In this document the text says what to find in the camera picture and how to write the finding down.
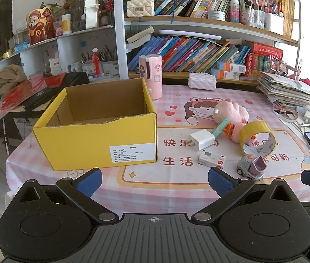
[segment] yellow tape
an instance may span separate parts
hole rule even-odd
[[[267,141],[261,146],[246,145],[245,142],[253,135],[266,132],[269,134]],[[255,121],[245,125],[239,134],[240,147],[243,154],[265,157],[272,154],[276,148],[277,139],[269,125],[262,121]]]

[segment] phone charger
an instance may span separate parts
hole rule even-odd
[[[207,129],[194,132],[189,135],[189,141],[195,144],[195,148],[199,150],[205,149],[215,143],[215,136]]]

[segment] plush toy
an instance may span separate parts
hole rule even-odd
[[[231,99],[219,102],[215,109],[218,109],[218,113],[214,116],[216,123],[221,123],[225,117],[228,117],[231,120],[231,123],[226,126],[224,133],[227,137],[230,136],[235,143],[240,143],[240,131],[248,121],[247,110],[244,107],[239,106],[237,103],[233,103]],[[245,144],[251,144],[255,138],[256,136],[252,136],[245,142]]]

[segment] open box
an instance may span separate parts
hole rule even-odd
[[[53,170],[157,161],[156,111],[143,78],[65,88],[33,132]]]

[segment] label sticker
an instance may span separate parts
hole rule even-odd
[[[110,146],[113,163],[155,160],[156,143]]]

